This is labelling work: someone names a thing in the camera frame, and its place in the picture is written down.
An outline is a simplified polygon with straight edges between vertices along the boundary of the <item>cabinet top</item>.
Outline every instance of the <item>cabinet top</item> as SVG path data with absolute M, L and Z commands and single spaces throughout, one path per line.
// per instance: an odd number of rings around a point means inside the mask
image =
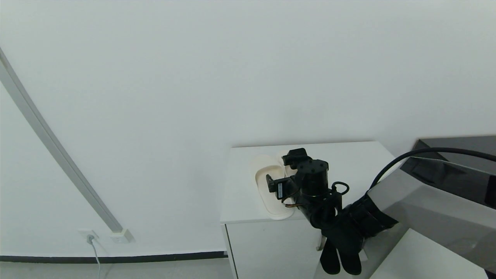
M 259 154 L 276 158 L 282 150 L 300 147 L 305 148 L 310 157 L 329 163 L 329 185 L 334 181 L 350 185 L 350 191 L 343 196 L 343 206 L 363 196 L 377 173 L 394 159 L 377 141 L 232 148 L 222 199 L 221 223 L 272 221 L 258 193 L 250 163 Z M 296 210 L 288 219 L 305 219 L 305 216 Z

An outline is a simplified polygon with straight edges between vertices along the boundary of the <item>black baseboard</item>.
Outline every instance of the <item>black baseboard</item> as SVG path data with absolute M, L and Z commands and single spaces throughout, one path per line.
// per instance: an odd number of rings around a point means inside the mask
M 152 255 L 136 257 L 98 257 L 102 264 L 130 264 L 169 261 L 187 261 L 227 258 L 226 252 L 201 252 L 189 254 Z M 95 257 L 22 257 L 0 256 L 0 262 L 35 263 L 35 264 L 95 264 Z

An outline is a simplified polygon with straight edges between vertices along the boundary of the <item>white cabinet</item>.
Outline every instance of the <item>white cabinet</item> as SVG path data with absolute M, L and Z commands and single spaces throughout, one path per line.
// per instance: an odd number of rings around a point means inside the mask
M 329 163 L 329 184 L 342 181 L 350 185 L 349 193 L 343 196 L 343 206 L 363 196 L 376 174 L 394 158 L 376 141 L 232 148 L 221 224 L 236 279 L 312 279 L 315 276 L 321 254 L 316 249 L 320 231 L 313 228 L 299 210 L 285 220 L 270 219 L 250 169 L 250 162 L 259 154 L 276 156 L 282 150 L 300 147 L 304 147 L 310 157 Z M 373 251 L 374 258 L 382 261 L 395 243 L 390 245 L 389 250 Z M 362 263 L 364 271 L 373 272 L 377 268 L 376 261 L 371 264 Z M 371 273 L 364 272 L 363 277 L 357 278 L 366 278 L 365 275 Z M 334 276 L 350 277 L 344 272 Z
M 307 220 L 227 224 L 239 279 L 301 279 L 315 273 L 320 231 Z

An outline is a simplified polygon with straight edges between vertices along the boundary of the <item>cabinet door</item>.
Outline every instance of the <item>cabinet door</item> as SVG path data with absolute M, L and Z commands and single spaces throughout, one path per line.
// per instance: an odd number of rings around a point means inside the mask
M 320 230 L 307 220 L 227 224 L 239 279 L 310 279 Z

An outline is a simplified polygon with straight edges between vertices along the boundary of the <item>wall outlet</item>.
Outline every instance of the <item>wall outlet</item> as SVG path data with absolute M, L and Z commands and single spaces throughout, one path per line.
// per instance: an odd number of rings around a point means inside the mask
M 115 243 L 123 244 L 131 242 L 132 235 L 127 229 L 124 229 L 120 233 L 111 234 L 110 238 L 112 238 L 112 241 L 114 241 Z
M 86 239 L 86 237 L 88 236 L 88 234 L 91 234 L 91 235 L 93 235 L 95 237 L 95 239 L 98 239 L 98 235 L 92 229 L 79 229 L 79 230 L 77 230 L 77 232 L 79 232 L 79 234 L 84 239 Z

